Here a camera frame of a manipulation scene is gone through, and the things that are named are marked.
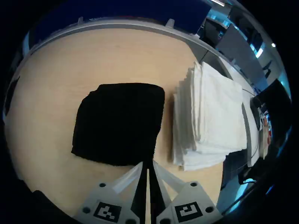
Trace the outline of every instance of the white towel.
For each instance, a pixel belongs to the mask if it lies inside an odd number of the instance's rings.
[[[175,108],[173,116],[173,163],[183,167],[183,170],[196,170],[205,167],[213,166],[217,163],[223,162],[225,160],[226,154],[201,154],[192,151],[190,148],[186,154],[183,153],[183,147],[180,143],[182,136],[179,132],[182,131],[180,127],[180,118],[183,117],[177,111],[180,110],[180,102],[178,101],[178,95],[174,94],[175,98]]]
[[[225,151],[245,149],[247,139],[241,107],[241,85],[222,76],[207,63],[202,63],[201,71],[198,73],[202,80],[197,141],[220,146]]]
[[[241,86],[194,63],[174,94],[173,163],[196,170],[246,148]]]

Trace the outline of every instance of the ceiling light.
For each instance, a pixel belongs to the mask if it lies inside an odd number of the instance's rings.
[[[213,2],[215,2],[217,4],[219,4],[219,5],[221,5],[223,7],[225,6],[225,3],[221,2],[221,1],[218,1],[218,0],[211,0],[211,1],[213,1]]]
[[[259,58],[262,53],[263,53],[263,49],[260,48],[258,53],[256,54],[256,57]]]

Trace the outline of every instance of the desk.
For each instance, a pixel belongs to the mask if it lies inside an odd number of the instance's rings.
[[[199,181],[216,203],[222,163],[183,172],[171,162],[173,92],[195,60],[186,43],[135,29],[95,29],[44,45],[20,69],[6,117],[5,133],[17,173],[32,191],[41,190],[73,216],[99,180],[112,181],[132,168],[71,154],[82,99],[100,84],[151,83],[165,90],[154,159],[184,181]],[[173,199],[175,193],[167,189]]]
[[[243,91],[243,105],[246,111],[248,118],[249,130],[250,130],[250,141],[251,147],[248,150],[248,166],[251,167],[259,158],[259,131],[256,127],[255,119],[253,117],[251,108],[250,108],[250,98],[255,96],[255,93],[250,86],[250,84],[245,80],[245,78],[227,61],[222,58],[218,58],[219,63],[221,64],[223,70],[227,73],[228,77],[231,77],[232,80],[239,83],[242,88],[246,91]]]

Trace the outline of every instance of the blue wall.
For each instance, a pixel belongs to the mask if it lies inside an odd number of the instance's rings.
[[[44,16],[35,27],[35,43],[52,32],[84,20],[101,17],[133,16],[157,20],[165,25],[168,19],[175,26],[196,33],[211,7],[201,0],[68,0]]]

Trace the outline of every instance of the folded black towel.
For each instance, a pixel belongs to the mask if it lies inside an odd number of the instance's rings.
[[[78,109],[72,153],[116,166],[152,160],[164,99],[152,84],[100,85]]]

